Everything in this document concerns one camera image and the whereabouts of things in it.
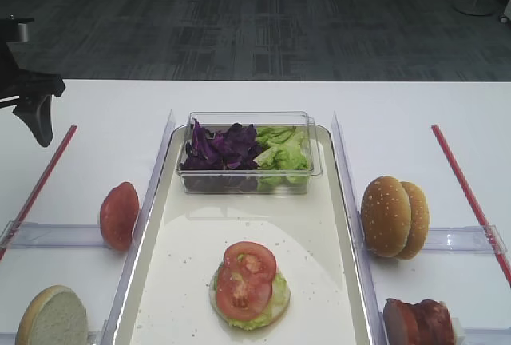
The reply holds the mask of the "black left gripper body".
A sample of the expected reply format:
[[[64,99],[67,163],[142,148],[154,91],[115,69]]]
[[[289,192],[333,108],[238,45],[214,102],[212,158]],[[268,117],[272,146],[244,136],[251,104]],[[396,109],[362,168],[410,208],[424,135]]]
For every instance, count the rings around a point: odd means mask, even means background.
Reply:
[[[35,100],[38,96],[60,97],[65,84],[55,73],[39,73],[22,69],[14,59],[9,42],[27,42],[28,25],[34,18],[8,17],[1,19],[1,107]]]

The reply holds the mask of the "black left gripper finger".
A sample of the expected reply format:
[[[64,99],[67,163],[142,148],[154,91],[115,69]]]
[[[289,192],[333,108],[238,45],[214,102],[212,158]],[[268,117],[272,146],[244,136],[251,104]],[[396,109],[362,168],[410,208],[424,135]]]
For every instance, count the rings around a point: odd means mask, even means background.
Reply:
[[[13,114],[29,128],[37,143],[42,147],[48,147],[53,140],[52,98],[51,95],[20,97],[13,110]]]

